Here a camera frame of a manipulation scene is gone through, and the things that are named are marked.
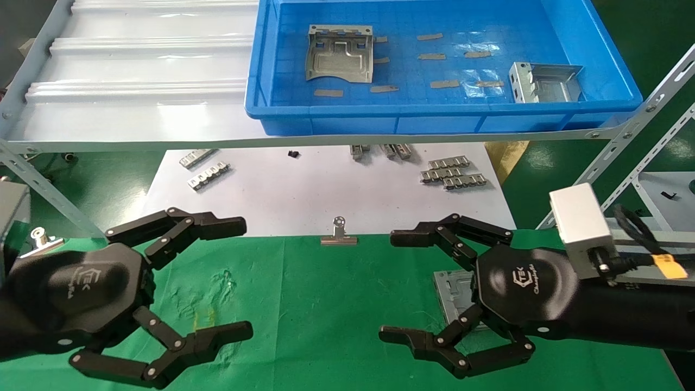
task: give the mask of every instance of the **robotic hand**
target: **robotic hand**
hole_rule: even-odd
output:
[[[109,245],[82,253],[63,251],[15,260],[0,287],[0,361],[32,354],[57,354],[80,346],[69,363],[93,378],[164,388],[186,368],[215,360],[221,346],[248,340],[251,323],[241,321],[185,337],[149,310],[152,270],[167,266],[197,239],[246,233],[241,217],[217,219],[176,208],[106,231]],[[145,256],[132,249],[158,239]],[[103,356],[142,327],[167,350],[148,364]]]
[[[596,210],[597,218],[605,225],[597,202]],[[624,214],[624,208],[619,207],[616,216]],[[562,230],[568,227],[563,227],[567,221],[560,221],[559,214],[555,215],[569,251],[578,242],[570,243],[567,232]],[[585,240],[591,236],[585,230],[586,216],[580,220]],[[614,246],[611,251],[612,240],[605,247],[581,243],[586,248],[582,259],[549,248],[516,249],[510,247],[512,232],[457,214],[437,222],[419,223],[414,230],[393,231],[392,245],[438,246],[460,267],[473,271],[473,305],[438,334],[382,326],[379,338],[408,346],[416,360],[437,362],[457,378],[527,362],[536,349],[528,336],[668,350],[695,349],[693,281],[687,276],[664,277],[667,273],[659,278],[649,277],[651,272],[659,273],[656,266],[660,262],[682,262],[688,269],[693,257],[669,255],[644,224],[634,218],[629,220],[631,224],[619,219],[621,227],[628,234],[634,234],[637,227],[640,233],[633,237],[634,242],[643,246],[647,243],[645,247],[656,255],[617,253]],[[478,255],[459,237],[490,249]],[[589,275],[578,273],[582,268],[586,271],[587,266]],[[468,355],[458,352],[456,345],[480,322],[510,343]]]

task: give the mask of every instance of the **green table mat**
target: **green table mat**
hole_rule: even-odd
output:
[[[93,250],[73,239],[63,249]],[[553,231],[517,231],[514,246],[560,247]],[[534,338],[526,365],[459,381],[405,346],[385,344],[381,325],[439,331],[445,326],[435,271],[457,265],[437,248],[394,248],[387,235],[355,247],[323,247],[317,237],[198,241],[156,274],[152,310],[181,334],[248,320],[251,340],[226,346],[215,362],[186,370],[177,390],[679,390],[655,349]],[[465,351],[504,344],[491,331]],[[150,361],[163,351],[138,330],[107,354]],[[67,358],[33,356],[0,364],[0,390],[141,390],[89,379]]]

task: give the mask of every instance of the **logo on robotic hand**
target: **logo on robotic hand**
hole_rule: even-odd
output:
[[[97,270],[94,268],[87,269],[85,271],[80,271],[82,270],[82,266],[78,266],[75,268],[75,272],[72,274],[72,278],[70,278],[70,282],[67,284],[67,298],[71,299],[74,296],[75,292],[75,285],[82,285],[83,291],[89,291],[92,288],[90,287],[90,284],[96,283],[99,281],[99,275],[101,274],[101,270]]]
[[[512,280],[514,284],[522,288],[534,284],[533,293],[540,293],[540,289],[538,288],[538,273],[533,264],[528,265],[528,270],[524,267],[517,267],[516,270],[512,271]]]

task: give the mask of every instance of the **blue plastic bin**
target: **blue plastic bin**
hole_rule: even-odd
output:
[[[305,80],[311,24],[371,25],[373,82]],[[436,40],[419,35],[442,33]],[[466,58],[474,51],[492,56]],[[418,60],[444,53],[446,60]],[[583,65],[579,102],[514,103],[515,61]],[[430,88],[457,79],[459,88]],[[481,87],[477,80],[504,82]],[[399,91],[371,93],[371,86]],[[342,90],[317,97],[314,90]],[[269,135],[463,134],[601,126],[642,97],[590,0],[261,0],[245,107]]]

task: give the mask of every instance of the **wheel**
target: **wheel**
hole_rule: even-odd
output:
[[[60,157],[62,157],[67,163],[74,163],[77,161],[77,156],[75,156],[75,154],[72,152],[64,152],[60,154]]]

